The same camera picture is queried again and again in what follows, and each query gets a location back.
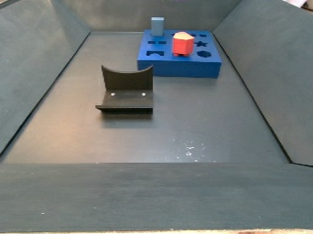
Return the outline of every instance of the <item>blue shape sorter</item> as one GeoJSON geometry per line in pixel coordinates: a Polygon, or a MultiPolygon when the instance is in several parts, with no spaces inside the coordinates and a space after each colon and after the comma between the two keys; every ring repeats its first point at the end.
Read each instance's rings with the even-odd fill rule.
{"type": "Polygon", "coordinates": [[[213,45],[211,33],[185,30],[193,36],[193,48],[188,57],[175,57],[171,52],[172,36],[179,30],[164,30],[163,36],[153,37],[144,30],[139,54],[137,69],[152,65],[152,74],[163,77],[216,78],[220,72],[220,56],[213,45]]]}

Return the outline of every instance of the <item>gray wall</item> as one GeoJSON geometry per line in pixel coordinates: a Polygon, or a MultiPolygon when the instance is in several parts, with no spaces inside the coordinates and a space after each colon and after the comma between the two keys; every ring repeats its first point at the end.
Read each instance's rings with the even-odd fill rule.
{"type": "Polygon", "coordinates": [[[0,9],[0,152],[40,101],[89,30],[57,1],[0,9]]]}
{"type": "Polygon", "coordinates": [[[242,0],[61,0],[94,31],[141,31],[152,16],[168,29],[212,30],[242,0]]]}
{"type": "Polygon", "coordinates": [[[213,34],[296,164],[313,165],[313,17],[280,0],[244,0],[213,34]]]}
{"type": "Polygon", "coordinates": [[[6,7],[7,5],[13,4],[18,0],[0,0],[0,9],[6,7]]]}

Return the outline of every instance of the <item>star-shaped hole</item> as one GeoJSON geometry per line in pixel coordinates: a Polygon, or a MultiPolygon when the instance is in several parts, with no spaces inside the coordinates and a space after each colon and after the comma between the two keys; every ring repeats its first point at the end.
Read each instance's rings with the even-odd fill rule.
{"type": "Polygon", "coordinates": [[[196,47],[204,47],[204,48],[205,48],[205,45],[207,45],[207,43],[203,42],[203,41],[197,41],[193,44],[196,45],[196,47]]]}

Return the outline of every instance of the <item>curved holder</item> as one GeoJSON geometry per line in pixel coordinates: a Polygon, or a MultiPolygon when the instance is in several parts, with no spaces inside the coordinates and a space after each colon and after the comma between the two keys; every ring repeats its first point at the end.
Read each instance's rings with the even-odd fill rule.
{"type": "Polygon", "coordinates": [[[102,104],[94,108],[108,111],[152,111],[152,66],[135,72],[118,72],[101,66],[105,84],[102,104]]]}

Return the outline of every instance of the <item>gray block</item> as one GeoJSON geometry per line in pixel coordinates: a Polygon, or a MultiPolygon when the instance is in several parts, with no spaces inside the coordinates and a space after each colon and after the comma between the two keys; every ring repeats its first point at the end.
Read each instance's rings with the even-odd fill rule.
{"type": "Polygon", "coordinates": [[[163,17],[151,18],[151,35],[153,37],[163,35],[163,17]]]}

